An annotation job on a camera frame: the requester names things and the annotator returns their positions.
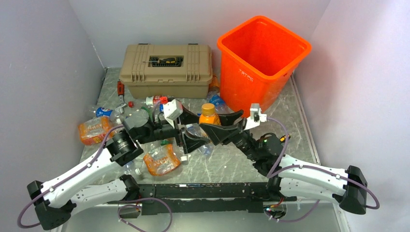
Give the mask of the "small orange juice bottle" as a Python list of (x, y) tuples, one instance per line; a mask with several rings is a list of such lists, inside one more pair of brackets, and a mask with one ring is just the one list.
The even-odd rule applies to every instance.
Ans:
[(215, 105), (212, 103), (205, 103), (201, 107), (201, 115), (199, 116), (199, 124), (213, 124), (221, 125), (219, 115), (216, 113)]

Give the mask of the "clear purple label water bottle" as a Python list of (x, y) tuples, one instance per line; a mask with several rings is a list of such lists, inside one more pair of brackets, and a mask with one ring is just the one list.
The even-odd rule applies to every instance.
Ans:
[[(203, 137), (204, 135), (202, 134), (201, 128), (199, 127), (198, 124), (188, 124), (186, 126), (186, 129), (189, 133), (198, 136), (198, 137)], [(204, 155), (204, 156), (211, 156), (213, 154), (214, 147), (212, 144), (208, 143), (205, 144), (201, 147), (198, 148), (198, 150)]]

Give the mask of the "large orange label bottle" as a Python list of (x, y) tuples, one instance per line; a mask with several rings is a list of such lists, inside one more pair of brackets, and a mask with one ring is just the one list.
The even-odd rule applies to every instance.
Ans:
[(143, 161), (152, 176), (166, 175), (181, 164), (172, 144), (161, 145), (151, 149), (144, 155)]

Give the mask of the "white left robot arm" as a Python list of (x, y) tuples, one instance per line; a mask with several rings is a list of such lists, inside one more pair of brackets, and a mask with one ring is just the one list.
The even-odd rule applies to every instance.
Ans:
[(163, 121), (154, 121), (147, 111), (135, 111), (115, 126), (112, 138), (105, 139), (86, 160), (52, 180), (28, 184), (38, 225), (52, 230), (74, 214), (95, 205), (136, 201), (140, 197), (140, 187), (130, 174), (123, 174), (104, 185), (95, 185), (94, 181), (142, 155), (142, 144), (174, 138), (185, 153), (190, 153), (209, 142), (204, 136), (185, 130), (186, 125), (197, 123), (199, 117), (179, 101), (167, 103), (164, 114)]

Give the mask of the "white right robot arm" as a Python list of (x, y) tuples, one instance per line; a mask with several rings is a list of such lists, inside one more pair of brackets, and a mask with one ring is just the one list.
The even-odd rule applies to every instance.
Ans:
[(266, 133), (254, 139), (250, 129), (269, 119), (260, 109), (252, 109), (250, 117), (234, 125), (201, 123), (200, 128), (213, 144), (232, 143), (252, 161), (258, 173), (268, 178), (266, 194), (269, 199), (317, 199), (337, 204), (352, 214), (366, 213), (370, 208), (366, 200), (369, 189), (360, 168), (324, 167), (287, 155), (288, 136), (278, 138), (274, 133)]

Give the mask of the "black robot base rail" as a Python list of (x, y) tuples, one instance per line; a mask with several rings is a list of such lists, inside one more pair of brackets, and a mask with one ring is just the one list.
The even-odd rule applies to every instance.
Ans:
[(262, 213), (279, 201), (295, 201), (284, 197), (267, 182), (140, 184), (139, 192), (111, 203), (136, 203), (143, 216), (160, 213), (200, 213), (246, 211)]

